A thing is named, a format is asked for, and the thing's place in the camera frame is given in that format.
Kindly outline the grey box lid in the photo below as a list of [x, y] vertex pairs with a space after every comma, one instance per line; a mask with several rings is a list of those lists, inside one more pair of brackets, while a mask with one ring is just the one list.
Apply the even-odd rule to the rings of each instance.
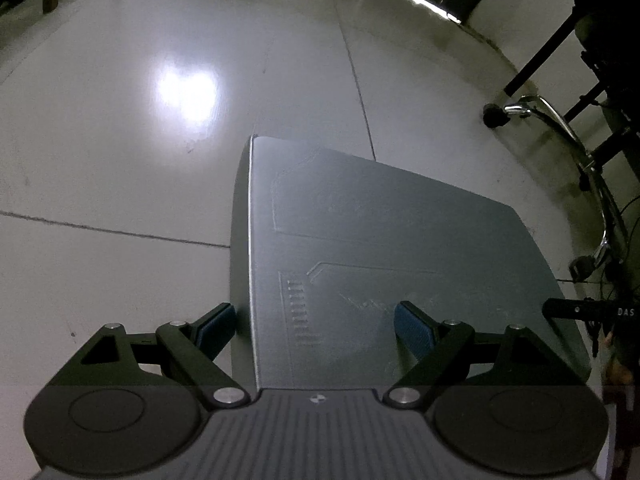
[[561, 289], [520, 217], [461, 188], [254, 136], [230, 246], [232, 372], [247, 389], [386, 389], [412, 364], [394, 331], [405, 300], [484, 333], [524, 325], [590, 373], [575, 323], [542, 315]]

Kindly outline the office chair chrome base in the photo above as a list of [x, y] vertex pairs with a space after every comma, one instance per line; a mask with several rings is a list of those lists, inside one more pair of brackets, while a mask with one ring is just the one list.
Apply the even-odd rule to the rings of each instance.
[[551, 193], [567, 214], [574, 246], [568, 273], [584, 282], [608, 263], [624, 260], [629, 234], [622, 207], [608, 185], [604, 167], [623, 153], [632, 130], [625, 115], [605, 103], [604, 117], [617, 130], [595, 148], [588, 148], [570, 124], [587, 106], [563, 114], [543, 96], [521, 96], [504, 104], [489, 103], [482, 111], [484, 125], [498, 134], [509, 148], [518, 151], [536, 181]]

